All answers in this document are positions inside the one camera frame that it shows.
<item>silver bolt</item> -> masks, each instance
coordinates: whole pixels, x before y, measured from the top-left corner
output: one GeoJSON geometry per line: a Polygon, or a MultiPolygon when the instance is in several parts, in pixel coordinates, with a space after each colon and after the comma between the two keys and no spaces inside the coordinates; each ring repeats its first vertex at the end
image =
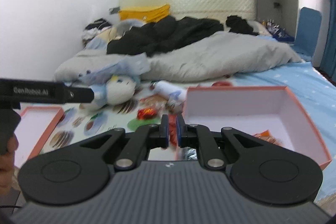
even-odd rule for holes
{"type": "Polygon", "coordinates": [[[171,167],[173,167],[173,166],[174,166],[174,164],[173,164],[172,162],[166,164],[166,167],[168,167],[168,168],[171,168],[171,167]]]}
{"type": "Polygon", "coordinates": [[[221,159],[210,159],[208,160],[208,165],[210,167],[222,167],[224,165],[224,161],[221,159]]]}
{"type": "Polygon", "coordinates": [[[130,159],[120,159],[115,162],[115,164],[119,167],[130,167],[133,162],[130,159]]]}

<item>plush toy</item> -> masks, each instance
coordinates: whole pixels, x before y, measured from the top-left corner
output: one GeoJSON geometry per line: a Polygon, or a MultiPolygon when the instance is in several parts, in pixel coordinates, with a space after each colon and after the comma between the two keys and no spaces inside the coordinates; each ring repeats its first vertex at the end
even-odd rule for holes
{"type": "Polygon", "coordinates": [[[103,85],[91,85],[94,100],[89,104],[81,104],[81,108],[96,111],[104,105],[118,105],[131,99],[134,95],[136,82],[129,76],[113,75],[103,85]]]}

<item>blue star-patterned bed sheet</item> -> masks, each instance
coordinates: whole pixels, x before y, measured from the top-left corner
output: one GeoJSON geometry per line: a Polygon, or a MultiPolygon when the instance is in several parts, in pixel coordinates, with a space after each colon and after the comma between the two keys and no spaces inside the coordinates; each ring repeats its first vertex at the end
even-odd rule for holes
{"type": "Polygon", "coordinates": [[[323,171],[316,201],[336,193],[336,87],[315,71],[310,62],[291,63],[264,72],[235,75],[235,85],[286,85],[304,106],[332,155],[323,171]]]}

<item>finger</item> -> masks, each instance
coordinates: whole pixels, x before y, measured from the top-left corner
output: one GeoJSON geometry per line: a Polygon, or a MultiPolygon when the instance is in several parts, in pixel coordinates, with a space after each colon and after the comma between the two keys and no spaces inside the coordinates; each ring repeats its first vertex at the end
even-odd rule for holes
{"type": "Polygon", "coordinates": [[[9,153],[13,153],[17,150],[17,148],[19,147],[19,142],[14,134],[13,137],[11,137],[9,140],[8,140],[8,143],[7,143],[7,150],[9,153]]]}
{"type": "Polygon", "coordinates": [[[14,153],[6,153],[0,157],[0,170],[10,171],[14,169],[14,153]]]}
{"type": "Polygon", "coordinates": [[[14,170],[0,171],[0,187],[7,187],[8,185],[12,185],[13,174],[14,170]]]}
{"type": "Polygon", "coordinates": [[[6,187],[0,186],[0,195],[7,195],[11,189],[11,185],[8,185],[6,187]]]}

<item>blue curtain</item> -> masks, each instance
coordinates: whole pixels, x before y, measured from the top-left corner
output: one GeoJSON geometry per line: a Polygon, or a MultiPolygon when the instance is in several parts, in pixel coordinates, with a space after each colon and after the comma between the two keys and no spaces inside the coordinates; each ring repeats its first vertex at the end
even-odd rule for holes
{"type": "Polygon", "coordinates": [[[320,69],[325,71],[336,82],[336,0],[330,0],[330,3],[328,39],[320,69]]]}

